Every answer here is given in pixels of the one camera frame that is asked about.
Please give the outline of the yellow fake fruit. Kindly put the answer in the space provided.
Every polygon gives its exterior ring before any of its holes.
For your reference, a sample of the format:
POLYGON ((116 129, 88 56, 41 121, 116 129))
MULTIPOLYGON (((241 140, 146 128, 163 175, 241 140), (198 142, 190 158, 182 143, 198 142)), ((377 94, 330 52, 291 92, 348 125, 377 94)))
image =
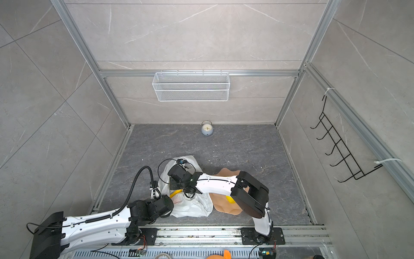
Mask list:
POLYGON ((235 204, 236 203, 235 200, 230 196, 226 196, 226 199, 230 204, 235 204))

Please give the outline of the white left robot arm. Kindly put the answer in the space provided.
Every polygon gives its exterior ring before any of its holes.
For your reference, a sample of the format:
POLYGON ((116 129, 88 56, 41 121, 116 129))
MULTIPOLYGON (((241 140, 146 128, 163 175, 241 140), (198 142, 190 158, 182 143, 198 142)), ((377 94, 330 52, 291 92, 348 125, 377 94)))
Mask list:
POLYGON ((32 259, 57 259, 79 248, 98 245, 135 245, 150 236, 140 227, 166 218, 174 203, 168 195, 159 199, 137 200, 124 208, 88 216, 51 214, 32 231, 32 259))

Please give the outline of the white plastic bag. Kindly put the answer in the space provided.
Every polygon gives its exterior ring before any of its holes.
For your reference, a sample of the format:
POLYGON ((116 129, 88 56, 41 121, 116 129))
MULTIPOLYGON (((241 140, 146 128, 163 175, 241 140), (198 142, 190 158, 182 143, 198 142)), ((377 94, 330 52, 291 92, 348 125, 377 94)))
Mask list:
MULTIPOLYGON (((172 181, 169 180, 168 172, 169 170, 176 165, 177 159, 186 160, 188 163, 184 164, 191 174, 194 172, 203 172, 200 168, 198 162, 196 161, 195 157, 192 155, 187 156, 179 156, 173 159, 166 159, 160 163, 157 174, 160 178, 158 181, 158 186, 160 189, 161 194, 165 194, 171 196, 174 194, 175 190, 172 189, 172 181)), ((194 197, 190 194, 184 194, 183 192, 174 194, 171 199, 174 203, 174 209, 171 213, 171 216, 176 218, 182 217, 193 217, 193 218, 200 218, 200 217, 207 217, 213 211, 213 203, 209 196, 209 194, 195 194, 194 197)))

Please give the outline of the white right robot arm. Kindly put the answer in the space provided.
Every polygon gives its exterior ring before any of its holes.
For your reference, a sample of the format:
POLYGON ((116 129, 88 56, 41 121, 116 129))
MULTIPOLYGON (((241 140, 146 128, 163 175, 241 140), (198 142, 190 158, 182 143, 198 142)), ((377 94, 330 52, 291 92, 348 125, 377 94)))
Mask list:
POLYGON ((241 171, 237 176, 220 177, 202 172, 190 173, 175 165, 168 171, 169 182, 176 183, 184 194, 218 194, 231 197, 253 218, 256 235, 269 239, 273 222, 270 219, 268 188, 251 174, 241 171))

